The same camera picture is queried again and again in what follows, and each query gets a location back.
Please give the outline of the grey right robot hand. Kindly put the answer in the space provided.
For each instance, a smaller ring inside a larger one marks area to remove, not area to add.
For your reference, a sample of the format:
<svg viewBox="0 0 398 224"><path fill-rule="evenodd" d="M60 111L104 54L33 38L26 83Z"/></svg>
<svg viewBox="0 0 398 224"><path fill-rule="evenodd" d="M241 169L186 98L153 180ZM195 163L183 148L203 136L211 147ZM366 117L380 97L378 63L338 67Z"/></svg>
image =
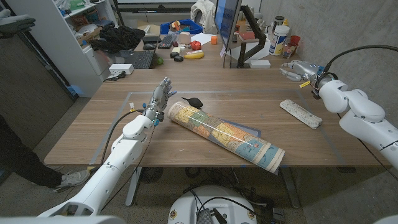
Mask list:
<svg viewBox="0 0 398 224"><path fill-rule="evenodd" d="M316 78L319 71L319 65L301 61L292 60L291 62L283 63L282 67L293 69L293 72L289 72L282 68L279 72L293 82L310 82L310 85L315 88Z"/></svg>

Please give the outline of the person's gloved hand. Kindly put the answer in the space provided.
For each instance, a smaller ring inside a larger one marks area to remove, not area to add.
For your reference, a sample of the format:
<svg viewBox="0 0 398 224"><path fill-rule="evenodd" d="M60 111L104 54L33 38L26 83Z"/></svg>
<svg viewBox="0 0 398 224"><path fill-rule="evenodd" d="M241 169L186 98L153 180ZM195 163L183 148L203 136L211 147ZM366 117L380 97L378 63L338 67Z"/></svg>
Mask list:
<svg viewBox="0 0 398 224"><path fill-rule="evenodd" d="M8 39L15 34L31 31L35 26L35 19L28 14L12 16L9 9L1 11L1 38Z"/></svg>

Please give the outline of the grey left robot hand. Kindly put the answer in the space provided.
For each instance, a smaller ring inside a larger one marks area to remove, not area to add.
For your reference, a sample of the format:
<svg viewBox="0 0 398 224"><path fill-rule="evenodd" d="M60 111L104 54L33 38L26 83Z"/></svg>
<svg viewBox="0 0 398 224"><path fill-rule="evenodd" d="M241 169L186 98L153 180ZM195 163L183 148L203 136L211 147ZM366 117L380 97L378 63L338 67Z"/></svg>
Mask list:
<svg viewBox="0 0 398 224"><path fill-rule="evenodd" d="M171 79L165 77L155 88L143 115L152 121L156 119L163 121L164 109L167 106L167 102L171 96L176 94L176 91L171 91L171 89Z"/></svg>

